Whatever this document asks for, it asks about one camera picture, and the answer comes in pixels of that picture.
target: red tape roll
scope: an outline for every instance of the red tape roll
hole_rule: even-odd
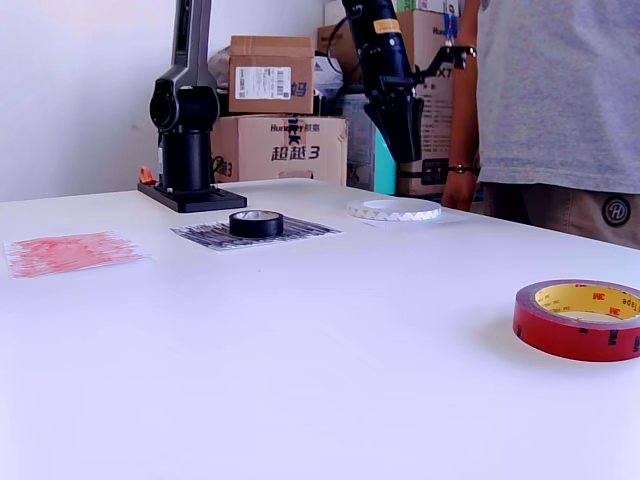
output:
[[[536,283],[516,296],[513,330],[526,344],[572,360],[640,357],[640,291],[584,280]]]

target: person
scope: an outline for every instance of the person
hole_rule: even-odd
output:
[[[640,2],[466,0],[443,205],[640,248]]]

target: brown pants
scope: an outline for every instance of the brown pants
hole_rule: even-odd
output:
[[[485,183],[485,214],[640,249],[640,195]]]

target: white wall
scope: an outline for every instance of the white wall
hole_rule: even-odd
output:
[[[213,0],[232,34],[310,35],[323,0]],[[175,0],[0,1],[0,201],[134,189],[155,168],[148,103]]]

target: tape roll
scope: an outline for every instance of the tape roll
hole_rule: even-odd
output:
[[[277,237],[284,233],[284,217],[263,210],[234,213],[229,217],[229,233],[241,238]]]
[[[617,362],[640,356],[640,291],[613,283],[558,280],[516,296],[515,334],[558,357]]]
[[[442,215],[442,207],[434,202],[417,198],[370,200],[351,202],[347,212],[352,217],[384,222],[421,222]]]

